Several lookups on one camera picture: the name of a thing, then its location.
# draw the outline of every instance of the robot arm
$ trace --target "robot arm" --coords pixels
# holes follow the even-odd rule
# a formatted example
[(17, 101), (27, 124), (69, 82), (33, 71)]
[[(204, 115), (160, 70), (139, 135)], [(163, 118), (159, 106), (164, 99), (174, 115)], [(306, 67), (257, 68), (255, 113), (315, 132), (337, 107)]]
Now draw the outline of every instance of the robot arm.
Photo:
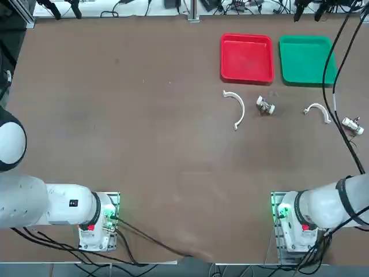
[(302, 192), (288, 192), (277, 209), (289, 252), (307, 252), (317, 241), (318, 229), (369, 225), (369, 212), (355, 213), (369, 205), (369, 175), (348, 177)]
[(80, 248), (116, 249), (119, 193), (91, 192), (75, 184), (45, 184), (42, 180), (4, 173), (25, 155), (22, 124), (0, 107), (0, 229), (34, 225), (78, 225)]

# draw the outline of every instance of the plastic tray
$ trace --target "plastic tray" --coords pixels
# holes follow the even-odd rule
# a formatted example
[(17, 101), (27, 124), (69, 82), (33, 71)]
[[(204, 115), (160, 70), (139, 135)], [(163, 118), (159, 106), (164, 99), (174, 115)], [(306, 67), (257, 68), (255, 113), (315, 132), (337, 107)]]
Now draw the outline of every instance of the plastic tray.
[(221, 76), (236, 83), (271, 83), (272, 40), (264, 35), (225, 33), (221, 37)]
[[(322, 84), (323, 70), (331, 48), (325, 36), (282, 36), (279, 41), (283, 79), (295, 84)], [(334, 53), (329, 60), (326, 84), (337, 74)]]

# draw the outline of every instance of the green tray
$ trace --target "green tray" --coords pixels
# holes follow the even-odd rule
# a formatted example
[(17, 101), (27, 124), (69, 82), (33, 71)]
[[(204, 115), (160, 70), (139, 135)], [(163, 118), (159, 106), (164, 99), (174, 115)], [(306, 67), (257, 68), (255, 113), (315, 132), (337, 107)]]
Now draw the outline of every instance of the green tray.
[[(279, 41), (283, 79), (291, 84), (322, 84), (324, 65), (332, 44), (325, 36), (282, 36)], [(337, 74), (334, 53), (329, 59), (326, 84)]]

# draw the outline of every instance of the table surface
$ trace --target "table surface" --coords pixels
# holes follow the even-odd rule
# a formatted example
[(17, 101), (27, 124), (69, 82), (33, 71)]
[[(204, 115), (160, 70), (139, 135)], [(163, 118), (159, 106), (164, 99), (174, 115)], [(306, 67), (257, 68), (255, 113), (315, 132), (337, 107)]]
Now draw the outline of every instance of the table surface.
[[(340, 62), (358, 18), (336, 49)], [(16, 169), (45, 182), (120, 191), (121, 216), (173, 248), (218, 263), (264, 263), (272, 232), (271, 191), (311, 189), (357, 174), (336, 127), (309, 104), (323, 103), (320, 88), (288, 87), (281, 80), (282, 35), (333, 39), (342, 22), (304, 16), (119, 18), (40, 21), (27, 31), (9, 111), (28, 134)], [(270, 86), (220, 80), (220, 37), (258, 33), (273, 40), (275, 79)], [(338, 86), (341, 117), (369, 122), (367, 45), (363, 26)], [(237, 132), (239, 103), (246, 106)], [(271, 117), (255, 107), (259, 95), (276, 105)], [(368, 164), (367, 134), (355, 138)], [(70, 226), (45, 227), (55, 240), (76, 244)], [(179, 257), (130, 234), (139, 261)], [(74, 261), (65, 252), (34, 245), (1, 230), (2, 261)], [(267, 263), (277, 262), (272, 237)], [(334, 236), (326, 262), (369, 265), (369, 237), (358, 230)], [(126, 259), (122, 245), (114, 257)]]

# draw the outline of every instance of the white hook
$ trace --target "white hook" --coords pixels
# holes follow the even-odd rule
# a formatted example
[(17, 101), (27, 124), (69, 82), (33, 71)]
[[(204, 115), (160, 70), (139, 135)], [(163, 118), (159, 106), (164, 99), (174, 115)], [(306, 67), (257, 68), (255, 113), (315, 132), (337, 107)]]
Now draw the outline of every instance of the white hook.
[(320, 105), (319, 103), (311, 104), (306, 109), (304, 109), (304, 114), (307, 114), (310, 111), (310, 108), (320, 109), (322, 111), (323, 115), (324, 115), (325, 123), (330, 124), (329, 114), (328, 114), (327, 110), (324, 108), (324, 106)]
[(240, 125), (240, 123), (241, 123), (241, 121), (244, 117), (244, 104), (243, 104), (243, 101), (242, 101), (241, 97), (238, 94), (234, 93), (234, 92), (223, 91), (223, 96), (224, 97), (232, 97), (232, 98), (236, 99), (241, 105), (241, 109), (242, 109), (241, 118), (240, 118), (240, 120), (238, 120), (234, 124), (234, 129), (235, 129), (235, 131), (237, 131), (238, 125)]

